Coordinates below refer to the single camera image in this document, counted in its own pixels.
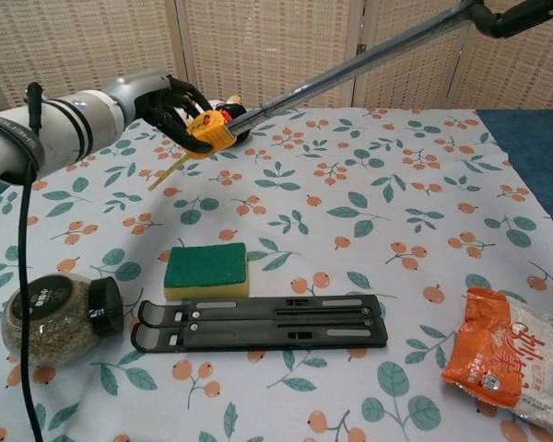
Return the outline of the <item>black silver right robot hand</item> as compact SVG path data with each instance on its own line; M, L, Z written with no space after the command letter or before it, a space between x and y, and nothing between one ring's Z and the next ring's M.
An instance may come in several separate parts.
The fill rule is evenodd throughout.
M553 18L553 0L528 0L503 13L492 13L482 1L475 1L469 17L477 30L493 39L508 39Z

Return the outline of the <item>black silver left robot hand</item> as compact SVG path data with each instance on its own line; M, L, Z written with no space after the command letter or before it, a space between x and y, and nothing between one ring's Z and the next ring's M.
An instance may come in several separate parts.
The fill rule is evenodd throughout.
M187 133L187 125L177 112L182 109L195 118L212 109L209 101L192 84L164 70L150 70L119 77L102 92L120 106L126 125L142 119L191 153L212 152L212 145Z

